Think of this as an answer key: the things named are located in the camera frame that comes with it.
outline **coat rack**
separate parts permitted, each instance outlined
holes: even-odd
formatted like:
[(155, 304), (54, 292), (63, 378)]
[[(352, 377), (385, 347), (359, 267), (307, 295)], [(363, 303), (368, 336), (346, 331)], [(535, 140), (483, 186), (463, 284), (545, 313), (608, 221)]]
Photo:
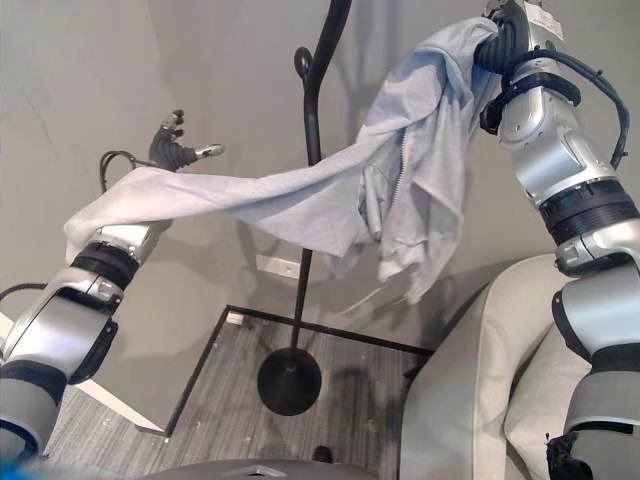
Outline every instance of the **coat rack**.
[[(294, 66), (304, 88), (304, 131), (309, 166), (315, 165), (322, 158), (318, 96), (322, 79), (347, 22), (350, 7), (351, 0), (331, 0), (313, 56), (306, 47), (298, 48), (294, 55)], [(311, 250), (302, 250), (290, 346), (271, 353), (258, 372), (260, 398), (270, 410), (280, 415), (299, 415), (305, 412), (318, 398), (322, 386), (322, 373), (318, 363), (308, 352), (298, 348), (312, 255)]]

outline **silver robot arm segment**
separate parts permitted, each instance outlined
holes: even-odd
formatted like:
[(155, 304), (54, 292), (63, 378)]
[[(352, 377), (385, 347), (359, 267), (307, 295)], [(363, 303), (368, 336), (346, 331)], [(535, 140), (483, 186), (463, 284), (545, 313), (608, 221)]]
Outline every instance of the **silver robot arm segment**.
[[(149, 149), (155, 166), (175, 171), (224, 151), (217, 144), (194, 149), (176, 143), (183, 115), (176, 110), (156, 133)], [(170, 225), (158, 221), (98, 229), (15, 322), (2, 348), (0, 459), (20, 461), (42, 453), (66, 385), (91, 378), (102, 364), (118, 330), (111, 316)]]
[(565, 435), (549, 444), (551, 479), (636, 478), (640, 215), (615, 170), (624, 141), (610, 162), (582, 133), (580, 92), (553, 58), (563, 41), (548, 12), (509, 0), (486, 13), (500, 34), (479, 47), (476, 63), (507, 77), (481, 123), (511, 151), (515, 176), (556, 242), (558, 268), (577, 277), (556, 293), (552, 311), (567, 346), (592, 365), (574, 391)]

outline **round black base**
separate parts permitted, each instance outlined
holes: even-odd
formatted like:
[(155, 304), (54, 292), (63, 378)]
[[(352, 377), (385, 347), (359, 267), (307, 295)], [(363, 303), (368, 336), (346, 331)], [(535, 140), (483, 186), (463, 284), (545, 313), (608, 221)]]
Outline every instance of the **round black base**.
[(320, 367), (304, 350), (276, 350), (258, 372), (258, 393), (269, 410), (278, 415), (299, 415), (318, 398), (322, 386)]

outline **black rubber band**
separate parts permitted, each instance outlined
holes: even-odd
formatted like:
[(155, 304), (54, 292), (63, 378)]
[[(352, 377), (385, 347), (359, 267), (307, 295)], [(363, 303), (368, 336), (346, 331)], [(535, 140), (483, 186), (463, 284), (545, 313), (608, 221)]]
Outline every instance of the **black rubber band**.
[(590, 374), (600, 372), (640, 372), (640, 343), (612, 345), (593, 354)]
[(50, 365), (31, 360), (14, 360), (0, 367), (0, 378), (22, 380), (32, 383), (49, 394), (56, 407), (60, 405), (62, 394), (67, 386), (64, 373)]
[(18, 457), (17, 461), (20, 461), (23, 458), (26, 460), (38, 453), (38, 442), (36, 442), (35, 437), (20, 425), (16, 425), (15, 423), (11, 423), (6, 420), (0, 420), (0, 430), (7, 430), (11, 433), (15, 433), (24, 440), (24, 451)]

